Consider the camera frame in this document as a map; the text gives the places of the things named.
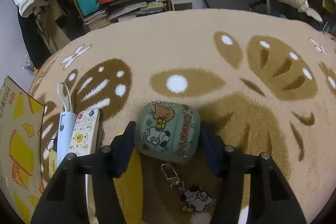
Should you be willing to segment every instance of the yellow paper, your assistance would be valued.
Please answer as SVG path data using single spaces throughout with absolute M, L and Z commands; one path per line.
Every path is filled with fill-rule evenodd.
M 0 189 L 27 224 L 43 193 L 42 118 L 43 105 L 7 77 L 0 90 Z
M 49 151 L 49 176 L 52 177 L 55 174 L 57 168 L 57 153 L 54 150 Z

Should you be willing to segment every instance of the metal clasp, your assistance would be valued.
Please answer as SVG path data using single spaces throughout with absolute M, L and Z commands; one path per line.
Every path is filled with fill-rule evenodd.
M 168 177 L 164 168 L 166 170 L 171 169 L 173 171 L 174 176 Z M 170 163 L 162 164 L 161 165 L 161 172 L 164 174 L 167 182 L 170 183 L 170 188 L 172 190 L 174 190 L 174 191 L 184 191 L 185 190 L 184 182 L 182 180 L 180 180 L 180 178 L 179 178 L 178 174 L 176 173 L 174 167 L 172 167 L 172 165 Z

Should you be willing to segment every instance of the white remote control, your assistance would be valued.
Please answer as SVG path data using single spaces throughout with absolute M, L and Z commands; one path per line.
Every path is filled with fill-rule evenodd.
M 99 109 L 91 108 L 78 114 L 72 132 L 68 153 L 85 156 L 95 152 L 99 124 Z M 93 199 L 92 177 L 85 175 L 86 202 L 90 223 L 95 218 L 95 201 Z

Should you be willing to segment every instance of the yellow button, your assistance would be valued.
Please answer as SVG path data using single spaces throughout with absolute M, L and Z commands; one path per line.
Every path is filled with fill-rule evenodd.
M 77 141 L 78 143 L 80 143 L 82 140 L 83 140 L 83 134 L 78 134 L 78 135 L 77 135 L 77 138 L 76 138 L 76 141 Z

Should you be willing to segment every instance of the rug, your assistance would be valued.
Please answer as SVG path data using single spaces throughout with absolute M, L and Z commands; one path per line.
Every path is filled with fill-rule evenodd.
M 244 153 L 271 154 L 309 223 L 335 188 L 336 44 L 304 22 L 236 10 L 188 10 L 136 18 L 92 31 L 51 56 L 30 94 L 46 105 L 41 140 L 43 180 L 49 181 L 49 140 L 66 82 L 74 112 L 101 110 L 104 144 L 136 121 L 152 101 L 198 110 L 226 144 Z M 159 160 L 141 156 L 143 215 L 148 224 L 209 223 L 181 210 Z M 221 180 L 197 150 L 175 169 L 186 185 L 216 202 Z M 248 212 L 246 177 L 240 223 Z

